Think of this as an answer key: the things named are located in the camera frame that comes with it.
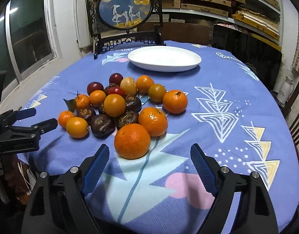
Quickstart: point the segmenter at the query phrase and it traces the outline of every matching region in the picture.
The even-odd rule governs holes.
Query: metal screw
[[[70,171],[71,173],[76,173],[76,172],[78,172],[78,167],[77,167],[77,166],[74,166],[74,167],[72,167],[69,171]]]
[[[40,177],[41,177],[41,178],[45,178],[47,175],[48,175],[48,174],[47,174],[46,172],[42,172],[42,173],[40,173]]]
[[[253,172],[251,175],[252,175],[254,178],[258,178],[258,177],[260,177],[259,173],[257,173],[257,172]]]
[[[221,167],[221,172],[223,172],[223,173],[228,173],[229,171],[230,171],[230,169],[227,168],[226,166],[222,166],[222,167]]]

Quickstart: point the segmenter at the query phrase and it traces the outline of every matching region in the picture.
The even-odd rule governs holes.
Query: white kettle
[[[287,99],[292,95],[292,92],[294,91],[295,86],[292,83],[292,79],[290,79],[288,76],[286,76],[286,80],[283,82],[278,94],[277,99],[279,102],[281,102],[283,105],[285,105]]]

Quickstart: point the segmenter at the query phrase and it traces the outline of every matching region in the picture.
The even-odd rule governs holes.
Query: round painting
[[[146,21],[153,10],[151,0],[99,0],[100,20],[116,29],[131,29]]]

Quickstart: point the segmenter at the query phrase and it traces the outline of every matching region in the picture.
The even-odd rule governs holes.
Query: fruit pile
[[[161,110],[154,107],[141,110],[142,103],[137,94],[148,95],[151,101],[162,103],[166,111],[174,114],[182,113],[188,104],[182,91],[167,92],[163,85],[154,83],[146,75],[134,81],[132,77],[123,78],[114,73],[107,87],[92,82],[87,93],[77,93],[75,99],[64,100],[68,111],[61,112],[58,123],[72,138],[86,137],[89,127],[96,137],[106,138],[117,128],[115,150],[126,159],[144,156],[149,149],[150,137],[163,135],[168,127],[166,115]]]

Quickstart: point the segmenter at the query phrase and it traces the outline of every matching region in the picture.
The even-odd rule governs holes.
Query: window frame
[[[43,0],[44,5],[44,18],[46,22],[46,30],[48,35],[48,40],[50,44],[51,53],[41,59],[40,61],[34,63],[29,68],[27,68],[25,71],[20,73],[15,56],[14,51],[12,48],[12,42],[11,42],[11,33],[10,33],[10,5],[11,1],[6,6],[6,12],[4,16],[4,23],[5,23],[5,35],[6,35],[6,42],[7,42],[7,48],[11,60],[11,64],[15,73],[16,78],[9,83],[6,88],[2,91],[1,96],[1,102],[13,91],[15,90],[23,80],[25,80],[29,75],[31,75],[34,71],[42,67],[44,64],[48,63],[49,61],[55,59],[57,57],[57,47],[55,45],[54,41],[54,32],[52,29],[52,22],[53,19],[51,17],[50,8],[51,8],[51,0]]]

